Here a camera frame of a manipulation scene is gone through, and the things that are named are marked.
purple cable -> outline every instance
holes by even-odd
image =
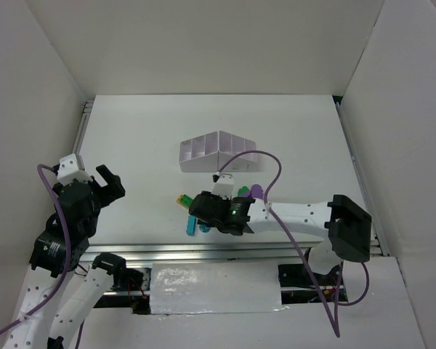
[[[226,168],[226,166],[229,165],[236,158],[238,158],[242,155],[245,155],[245,154],[249,154],[249,153],[257,153],[257,154],[263,154],[263,155],[269,156],[270,158],[272,158],[273,160],[275,160],[278,163],[278,173],[276,174],[275,179],[270,183],[270,185],[268,185],[268,188],[265,191],[265,194],[263,195],[263,201],[265,203],[267,203],[268,193],[270,192],[270,190],[274,186],[274,184],[278,181],[279,177],[281,176],[281,172],[283,170],[283,166],[281,165],[281,161],[279,161],[279,159],[276,156],[274,156],[271,153],[268,153],[266,151],[243,151],[242,153],[236,154],[231,159],[229,159],[226,162],[226,164],[224,164],[218,170],[218,172],[221,173]],[[310,266],[308,264],[308,261],[305,259],[304,252],[302,251],[302,249],[300,248],[296,239],[292,236],[291,232],[286,227],[284,222],[281,220],[281,218],[279,218],[279,216],[271,208],[269,208],[268,211],[275,218],[275,220],[279,223],[279,225],[282,227],[282,229],[284,230],[286,235],[289,237],[289,240],[291,240],[291,243],[294,245],[294,248],[296,249],[297,254],[299,255],[300,259],[302,260],[302,264],[304,265],[310,279],[312,280],[313,284],[315,285],[318,296],[319,296],[321,302],[323,303],[323,307],[325,308],[326,315],[328,315],[328,319],[331,322],[331,326],[333,327],[334,334],[338,338],[341,337],[341,334],[339,333],[339,319],[338,319],[338,315],[337,315],[337,310],[338,310],[338,305],[339,305],[339,286],[341,284],[342,268],[339,270],[339,275],[338,275],[338,280],[337,280],[337,284],[339,286],[336,288],[336,292],[334,294],[334,318],[333,318],[333,314],[331,314],[331,310],[329,309],[328,302],[326,301],[326,297],[323,294],[323,292],[321,291],[320,284],[318,283],[315,275],[313,274],[312,269],[310,268]]]
[[[58,289],[60,289],[63,281],[65,280],[66,274],[68,273],[70,269],[70,260],[71,260],[71,244],[70,244],[70,234],[68,232],[68,226],[66,225],[65,215],[63,214],[63,210],[60,206],[60,203],[58,202],[57,194],[54,193],[52,190],[52,186],[50,185],[49,181],[45,177],[42,169],[48,169],[49,171],[53,172],[53,168],[47,165],[40,164],[37,166],[37,172],[39,174],[39,177],[41,178],[42,182],[45,185],[45,188],[47,192],[49,193],[50,197],[53,200],[53,204],[55,206],[55,209],[57,210],[58,217],[60,218],[63,235],[65,237],[65,248],[66,248],[66,259],[65,259],[65,265],[63,267],[63,272],[61,274],[60,279],[58,280],[57,284],[55,285],[54,289],[50,292],[49,296],[47,298],[44,298],[42,302],[40,302],[36,307],[31,309],[29,312],[27,312],[24,316],[24,321],[26,316],[33,315],[36,311],[39,311],[44,307],[58,292]],[[0,330],[0,335],[7,332],[8,330],[12,329],[16,325],[21,323],[21,318],[18,318],[17,320],[14,320],[11,324],[8,326],[5,326],[3,329]]]
[[[82,321],[80,327],[79,327],[79,332],[78,332],[78,339],[76,340],[76,346],[74,347],[74,349],[79,349],[79,344],[81,344],[81,338],[82,338],[82,329],[84,328],[84,321]]]
[[[362,295],[357,300],[354,300],[353,302],[349,302],[349,303],[339,303],[340,306],[349,307],[351,305],[356,305],[356,304],[360,303],[363,300],[363,298],[365,298],[366,295],[368,294],[368,289],[370,288],[370,273],[368,272],[368,269],[367,269],[365,263],[362,263],[362,266],[363,266],[363,269],[365,271],[365,277],[366,277],[365,290],[363,291]]]

